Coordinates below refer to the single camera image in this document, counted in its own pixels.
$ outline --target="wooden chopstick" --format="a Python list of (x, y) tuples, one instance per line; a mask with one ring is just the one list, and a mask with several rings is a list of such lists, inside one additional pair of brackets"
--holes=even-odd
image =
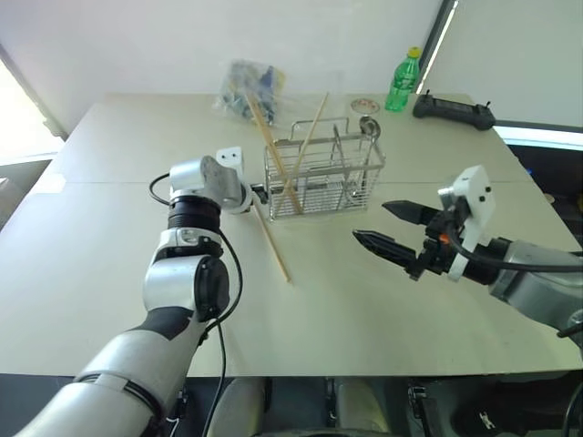
[(293, 190), (291, 190), (293, 180), (296, 179), (298, 177), (298, 173), (300, 173), (300, 164), (302, 163), (303, 156), (305, 155), (306, 150), (308, 149), (308, 145), (310, 144), (310, 140), (312, 139), (313, 131), (315, 130), (316, 125), (318, 124), (318, 120), (322, 116), (322, 111), (324, 109), (324, 106), (326, 105), (327, 100), (328, 100), (328, 93), (326, 93), (326, 95), (322, 99), (320, 107), (318, 108), (318, 111), (316, 112), (316, 116), (313, 118), (312, 125), (310, 126), (310, 130), (308, 130), (308, 135), (306, 135), (306, 138), (303, 140), (302, 146), (300, 147), (300, 155), (298, 156), (298, 160), (296, 161), (295, 166), (293, 166), (293, 170), (291, 171), (291, 176), (285, 182), (285, 186), (283, 187), (283, 195), (281, 196), (280, 203), (275, 208), (276, 215), (280, 212), (281, 205), (283, 204), (283, 202), (285, 200), (285, 196), (287, 194), (295, 195), (295, 192)]
[(259, 219), (259, 222), (261, 223), (261, 228), (263, 229), (263, 233), (265, 234), (265, 237), (267, 238), (267, 240), (270, 243), (271, 246), (271, 250), (273, 251), (273, 255), (275, 255), (275, 260), (277, 261), (278, 265), (280, 266), (280, 270), (281, 270), (281, 274), (283, 275), (283, 278), (285, 279), (286, 282), (292, 282), (292, 280), (290, 279), (290, 274), (288, 273), (288, 270), (285, 268), (285, 263), (283, 262), (283, 259), (281, 258), (280, 252), (277, 250), (277, 246), (275, 246), (275, 242), (273, 241), (273, 236), (271, 235), (270, 230), (267, 227), (267, 223), (265, 222), (265, 218), (263, 217), (263, 215), (261, 214), (261, 211), (259, 209), (259, 202), (255, 199), (255, 196), (253, 195), (253, 207), (255, 207), (255, 213), (257, 214), (257, 218)]
[[(261, 113), (261, 110), (259, 108), (259, 104), (257, 103), (257, 99), (250, 94), (245, 95), (245, 97), (247, 97), (247, 103), (249, 104), (249, 108), (251, 109), (251, 113), (253, 114), (253, 117), (255, 118), (255, 121), (257, 122), (257, 126), (258, 126), (261, 134), (263, 135), (263, 139), (265, 140), (265, 144), (267, 145), (267, 149), (270, 151), (270, 154), (271, 154), (271, 157), (273, 158), (273, 161), (275, 161), (275, 167), (277, 168), (277, 171), (280, 174), (281, 179), (289, 181), (289, 179), (287, 179), (288, 173), (285, 170), (285, 166), (283, 165), (283, 162), (281, 161), (280, 152), (275, 147), (275, 141), (273, 139), (273, 136), (271, 135), (271, 132), (267, 126), (267, 123), (265, 122), (265, 118), (263, 118), (263, 114)], [(290, 197), (291, 197), (291, 202), (293, 203), (293, 208), (295, 209), (295, 212), (297, 214), (302, 214), (303, 213), (302, 205), (300, 204), (300, 201), (298, 200), (298, 197), (296, 196), (295, 191), (292, 191), (290, 193)]]

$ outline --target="plastic bottle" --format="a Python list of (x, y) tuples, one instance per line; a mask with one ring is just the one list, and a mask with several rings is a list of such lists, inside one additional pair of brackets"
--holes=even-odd
[(384, 108), (387, 111), (401, 112), (407, 105), (409, 94), (413, 91), (413, 86), (419, 77), (420, 55), (421, 49), (419, 47), (411, 47), (405, 61), (394, 70), (391, 89), (384, 103)]

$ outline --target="bottle label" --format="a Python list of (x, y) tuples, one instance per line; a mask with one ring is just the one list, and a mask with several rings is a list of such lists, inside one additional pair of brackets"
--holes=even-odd
[(394, 86), (400, 89), (413, 89), (414, 81), (409, 77), (395, 79)]

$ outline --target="remote controller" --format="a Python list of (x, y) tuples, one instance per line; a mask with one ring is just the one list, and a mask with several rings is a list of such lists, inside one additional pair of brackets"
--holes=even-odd
[(488, 130), (495, 123), (496, 119), (486, 105), (468, 105), (457, 103), (442, 98), (435, 98), (429, 94), (423, 94), (417, 98), (413, 108), (413, 115), (417, 118), (440, 117), (448, 120), (461, 121), (474, 126), (478, 130)]

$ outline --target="wire basket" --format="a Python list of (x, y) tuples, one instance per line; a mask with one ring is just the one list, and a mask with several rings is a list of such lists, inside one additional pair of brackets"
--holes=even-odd
[[(295, 122), (290, 138), (275, 142), (286, 176), (278, 171), (273, 156), (265, 149), (265, 187), (271, 218), (366, 209), (384, 167), (384, 155), (378, 145), (380, 128), (373, 133), (349, 133), (347, 117), (319, 120), (320, 125), (330, 123), (331, 135), (310, 140), (294, 173), (303, 144), (303, 139), (294, 138), (294, 134), (307, 123), (312, 120)], [(343, 127), (342, 134), (338, 126)], [(284, 193), (286, 184), (288, 192)], [(293, 193), (299, 205), (292, 201)]]

